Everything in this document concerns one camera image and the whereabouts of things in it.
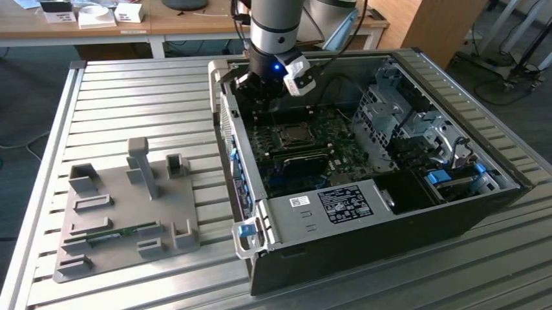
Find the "black cable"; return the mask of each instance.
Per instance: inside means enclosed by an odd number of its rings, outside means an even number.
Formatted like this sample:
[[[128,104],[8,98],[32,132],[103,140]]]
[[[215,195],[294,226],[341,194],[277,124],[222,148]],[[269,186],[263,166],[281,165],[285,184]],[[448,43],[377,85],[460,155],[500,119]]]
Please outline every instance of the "black cable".
[[[310,22],[313,23],[314,27],[317,28],[318,35],[320,35],[320,38],[321,38],[321,39],[320,39],[321,42],[325,42],[325,41],[326,41],[325,34],[324,34],[322,30],[320,29],[318,24],[317,24],[317,22],[314,21],[314,18],[313,18],[313,16],[310,15],[310,12],[309,12],[309,10],[306,9],[306,7],[304,7],[304,12],[305,12],[306,16],[309,17],[309,20],[310,20]]]
[[[333,63],[336,61],[337,58],[340,58],[342,56],[342,54],[345,53],[346,49],[349,48],[349,46],[353,43],[353,40],[358,34],[358,31],[361,30],[362,27],[362,23],[364,23],[364,18],[366,17],[366,9],[369,7],[369,0],[364,0],[364,8],[362,8],[362,18],[361,18],[361,22],[358,23],[357,29],[353,32],[352,37],[349,38],[349,42],[345,44],[345,47],[342,48],[341,52],[337,53],[334,55],[334,57],[332,57],[332,59],[329,61],[326,61],[326,63],[321,66],[322,71],[328,68],[328,65],[330,63]]]
[[[488,99],[487,99],[485,97],[483,97],[483,95],[480,94],[479,88],[480,88],[481,86],[485,86],[485,85],[489,85],[489,84],[495,83],[495,82],[499,81],[499,80],[500,80],[500,81],[504,81],[504,80],[501,79],[501,77],[497,77],[496,79],[492,79],[491,81],[483,82],[481,84],[476,85],[476,87],[473,87],[473,93],[475,93],[476,96],[477,96],[484,102],[487,102],[489,105],[495,105],[496,107],[505,107],[507,105],[511,105],[511,104],[516,103],[519,100],[524,99],[525,97],[528,97],[528,96],[532,94],[531,92],[528,92],[528,93],[524,94],[523,96],[520,96],[520,97],[517,97],[517,98],[507,101],[505,103],[496,103],[496,102],[488,100]]]
[[[245,36],[242,36],[242,33],[239,32],[238,29],[238,22],[235,20],[235,17],[238,16],[239,12],[238,12],[238,5],[237,5],[237,0],[231,0],[230,2],[230,13],[233,15],[233,21],[234,21],[234,28],[235,28],[235,33],[238,34],[238,38],[242,41],[243,44],[243,48],[247,49],[247,46],[245,44]]]
[[[7,51],[4,52],[4,55],[0,57],[0,59],[4,59],[8,56],[10,53],[10,47],[7,47]]]
[[[536,0],[536,1],[535,1],[533,5],[532,5],[532,7],[529,8],[529,11],[527,11],[527,13],[529,13],[529,12],[533,10],[533,8],[535,8],[535,6],[536,6],[536,4],[537,4],[539,2],[541,2],[541,0]],[[503,51],[503,45],[504,45],[504,43],[507,42],[507,40],[509,39],[509,36],[512,35],[512,32],[515,31],[515,29],[520,26],[520,24],[521,24],[523,22],[524,22],[524,19],[512,27],[512,29],[509,29],[508,35],[507,35],[507,37],[504,38],[503,42],[500,42],[500,45],[499,45],[499,51],[500,51],[500,52]]]
[[[358,84],[357,81],[354,81],[349,76],[346,76],[342,73],[334,73],[333,75],[329,76],[326,83],[322,86],[324,91],[320,93],[318,99],[314,102],[313,108],[316,108],[318,106],[318,104],[322,102],[322,99],[325,97],[326,91],[330,88],[330,84],[336,79],[345,79],[348,80],[348,82],[350,82],[358,89],[358,91],[362,93],[362,96],[368,97],[366,91],[362,89],[362,86]]]
[[[472,43],[473,43],[473,47],[476,48],[477,57],[480,57],[481,56],[480,49],[477,48],[477,43],[476,43],[476,23],[472,24]]]
[[[405,119],[400,122],[398,126],[393,129],[393,132],[390,133],[390,139],[394,139],[400,130],[404,128],[404,126],[406,125],[408,119],[412,117],[412,115],[414,114],[416,109],[410,109],[410,111],[408,111]]]
[[[203,47],[205,42],[206,42],[206,40],[202,40],[202,41],[201,41],[201,44],[199,44],[198,50],[194,52],[195,54],[197,54],[197,53],[199,53],[201,48]]]
[[[519,60],[516,67],[509,71],[508,79],[512,76],[516,76],[516,74],[520,74],[524,72],[524,69],[527,69],[525,68],[527,63],[529,63],[533,53],[536,52],[536,49],[539,48],[540,44],[543,43],[551,31],[552,31],[552,17],[548,20],[545,27],[540,31],[539,35],[535,37],[529,47],[525,49],[524,55],[521,56],[521,59]]]
[[[14,242],[18,241],[18,237],[0,237],[0,242]]]

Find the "barcode label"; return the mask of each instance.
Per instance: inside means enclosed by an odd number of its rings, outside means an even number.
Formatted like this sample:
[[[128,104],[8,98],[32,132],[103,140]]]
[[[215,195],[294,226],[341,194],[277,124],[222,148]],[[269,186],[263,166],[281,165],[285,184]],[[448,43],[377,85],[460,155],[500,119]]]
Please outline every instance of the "barcode label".
[[[302,205],[308,205],[309,203],[310,201],[308,196],[296,197],[290,199],[292,207],[300,207]]]
[[[120,34],[146,34],[146,30],[122,30]]]

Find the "aluminum extrusion table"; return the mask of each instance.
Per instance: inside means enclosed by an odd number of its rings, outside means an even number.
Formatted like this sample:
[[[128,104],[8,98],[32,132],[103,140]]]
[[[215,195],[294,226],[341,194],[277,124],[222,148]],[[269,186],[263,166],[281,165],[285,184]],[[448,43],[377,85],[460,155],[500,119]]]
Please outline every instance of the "aluminum extrusion table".
[[[552,306],[551,166],[437,66],[400,52],[539,186],[460,238],[266,296],[249,295],[234,253],[215,144],[207,63],[214,57],[74,64],[16,244],[0,309],[544,309]],[[70,165],[124,165],[126,139],[150,160],[191,160],[202,248],[58,284],[52,280]],[[362,242],[358,246],[369,247]]]

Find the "power cable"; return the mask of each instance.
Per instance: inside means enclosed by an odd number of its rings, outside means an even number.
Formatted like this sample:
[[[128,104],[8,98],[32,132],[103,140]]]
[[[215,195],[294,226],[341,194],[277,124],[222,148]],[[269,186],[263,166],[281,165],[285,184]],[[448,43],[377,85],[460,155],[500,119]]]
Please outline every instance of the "power cable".
[[[479,88],[480,88],[481,86],[493,84],[493,83],[497,82],[497,81],[504,81],[504,79],[503,79],[501,76],[497,76],[496,79],[492,79],[491,81],[483,82],[481,84],[477,84],[477,85],[473,87],[473,93],[475,93],[476,96],[477,96],[484,102],[487,102],[489,105],[495,105],[496,107],[505,107],[507,105],[511,105],[511,104],[516,103],[519,100],[524,99],[525,97],[528,97],[528,96],[532,94],[531,92],[528,92],[527,94],[524,94],[524,95],[521,95],[520,97],[517,97],[517,98],[507,101],[505,103],[496,103],[496,102],[491,101],[489,99],[487,99],[487,98],[481,95],[481,93],[479,92]]]
[[[19,149],[24,147],[27,151],[36,157],[39,161],[43,161],[40,156],[31,150],[31,144],[35,143],[36,140],[39,140],[42,137],[47,136],[50,134],[50,131],[44,132],[42,135],[36,136],[31,140],[28,140],[24,144],[20,145],[0,145],[0,149],[3,150],[11,150],[11,149]]]
[[[14,242],[18,241],[18,237],[0,237],[0,242]]]
[[[541,2],[541,1],[543,1],[543,0],[536,0],[536,1],[535,1],[533,5],[532,5],[532,7],[529,8],[529,11],[527,11],[527,13],[529,13],[529,12],[533,10],[536,4],[537,4],[539,2]],[[512,35],[512,32],[515,31],[515,29],[520,26],[520,24],[521,24],[523,22],[524,22],[524,19],[509,29],[508,35],[507,35],[507,37],[504,38],[503,42],[500,42],[500,45],[499,45],[499,51],[500,51],[500,52],[503,52],[503,45],[504,45],[504,43],[507,42],[507,40],[509,39],[509,36]]]
[[[473,43],[473,47],[476,48],[477,57],[481,57],[480,49],[477,48],[477,43],[476,43],[476,23],[472,24],[472,43]]]
[[[230,11],[231,11],[230,13],[231,13],[231,15],[233,15],[235,33],[238,34],[238,38],[239,38],[239,40],[242,41],[243,48],[247,49],[246,42],[245,42],[245,36],[243,36],[242,33],[239,32],[238,22],[237,22],[237,20],[235,20],[235,17],[239,15],[239,12],[238,12],[238,3],[237,3],[238,0],[230,0],[230,1],[231,1],[231,2],[230,2]]]
[[[320,40],[321,40],[320,42],[325,42],[326,41],[325,34],[324,34],[322,30],[320,29],[318,24],[317,24],[313,16],[310,15],[310,12],[309,12],[306,7],[304,7],[304,12],[305,12],[305,15],[308,16],[310,22],[313,23],[314,27],[317,28],[318,35],[320,35]]]
[[[4,55],[0,57],[0,59],[4,59],[8,56],[10,53],[10,47],[7,47],[7,51],[4,52]]]

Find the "motherboard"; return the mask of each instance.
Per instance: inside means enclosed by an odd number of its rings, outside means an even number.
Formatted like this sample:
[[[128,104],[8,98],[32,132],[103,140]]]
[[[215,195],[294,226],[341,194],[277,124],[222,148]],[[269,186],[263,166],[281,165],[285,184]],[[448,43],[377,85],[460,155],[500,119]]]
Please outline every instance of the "motherboard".
[[[269,197],[365,180],[374,169],[354,139],[352,114],[321,108],[304,121],[267,125],[247,132]]]

